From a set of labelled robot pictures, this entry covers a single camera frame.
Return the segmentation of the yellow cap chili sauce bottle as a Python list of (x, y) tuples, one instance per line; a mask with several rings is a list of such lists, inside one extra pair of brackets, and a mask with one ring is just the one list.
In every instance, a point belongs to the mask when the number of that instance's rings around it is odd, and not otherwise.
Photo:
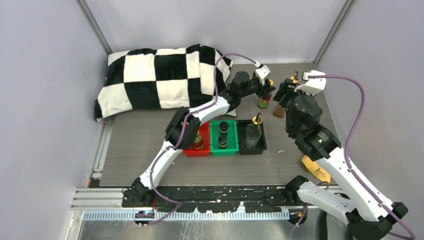
[(272, 97), (272, 92), (269, 91), (267, 95), (263, 94), (262, 97), (259, 98), (258, 100), (258, 107), (260, 109), (266, 109), (269, 106), (270, 100)]

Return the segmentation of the brown sauce glass bottle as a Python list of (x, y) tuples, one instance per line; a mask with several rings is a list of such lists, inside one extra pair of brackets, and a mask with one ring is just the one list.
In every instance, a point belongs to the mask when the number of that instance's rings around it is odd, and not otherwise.
[[(294, 84), (296, 84), (299, 79), (298, 79), (298, 72), (295, 71), (294, 75), (290, 77), (290, 79), (292, 80), (292, 82)], [(286, 109), (284, 107), (282, 107), (281, 105), (277, 105), (273, 111), (273, 116), (277, 117), (277, 118), (283, 118), (286, 114)]]

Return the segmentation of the clear glass oil bottle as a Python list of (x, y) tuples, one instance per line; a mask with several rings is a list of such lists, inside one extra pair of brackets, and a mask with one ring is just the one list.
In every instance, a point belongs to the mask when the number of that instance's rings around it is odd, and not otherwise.
[(245, 140), (243, 143), (243, 147), (245, 149), (252, 149), (256, 147), (262, 136), (262, 123), (262, 114), (258, 112), (257, 115), (252, 118), (251, 123), (246, 126)]

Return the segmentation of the green label spice jar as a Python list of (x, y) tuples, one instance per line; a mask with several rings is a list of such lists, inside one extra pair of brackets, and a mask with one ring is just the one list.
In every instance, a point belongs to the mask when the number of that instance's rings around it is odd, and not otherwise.
[(226, 134), (222, 134), (218, 137), (218, 146), (220, 149), (226, 149), (228, 146), (228, 137)]

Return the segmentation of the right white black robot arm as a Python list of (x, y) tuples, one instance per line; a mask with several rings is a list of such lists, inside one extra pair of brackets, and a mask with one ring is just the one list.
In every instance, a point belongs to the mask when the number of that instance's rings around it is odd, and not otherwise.
[(273, 99), (285, 108), (288, 136), (305, 156), (330, 174), (346, 197), (299, 175), (286, 185), (285, 198), (291, 205), (308, 203), (336, 217), (358, 240), (380, 240), (392, 233), (393, 225), (408, 208), (382, 194), (346, 155), (347, 147), (320, 123), (323, 111), (315, 96), (325, 85), (325, 78), (312, 78), (304, 84), (288, 78)]

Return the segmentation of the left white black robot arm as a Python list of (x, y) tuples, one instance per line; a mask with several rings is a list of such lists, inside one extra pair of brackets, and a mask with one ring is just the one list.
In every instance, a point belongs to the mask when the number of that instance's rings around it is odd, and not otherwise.
[(253, 75), (239, 71), (227, 87), (211, 101), (198, 107), (181, 107), (165, 130), (164, 142), (149, 167), (131, 185), (134, 200), (141, 207), (153, 202), (153, 192), (174, 159), (191, 147), (199, 128), (215, 117), (225, 115), (237, 108), (241, 99), (249, 95), (264, 97), (275, 90), (271, 85), (271, 71), (263, 66)]

